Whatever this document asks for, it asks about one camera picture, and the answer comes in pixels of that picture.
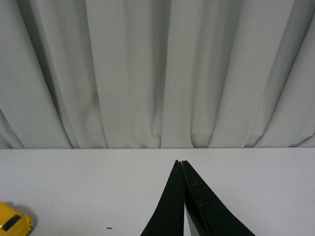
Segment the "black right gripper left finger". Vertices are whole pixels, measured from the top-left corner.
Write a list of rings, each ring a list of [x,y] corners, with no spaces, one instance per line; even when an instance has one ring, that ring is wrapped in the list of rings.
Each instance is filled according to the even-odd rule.
[[[143,236],[184,234],[185,178],[181,162],[175,161],[161,198]]]

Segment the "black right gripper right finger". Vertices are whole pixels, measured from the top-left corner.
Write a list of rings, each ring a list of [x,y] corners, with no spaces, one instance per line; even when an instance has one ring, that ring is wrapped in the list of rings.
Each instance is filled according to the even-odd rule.
[[[185,204],[200,236],[253,236],[223,204],[188,161],[182,162]]]

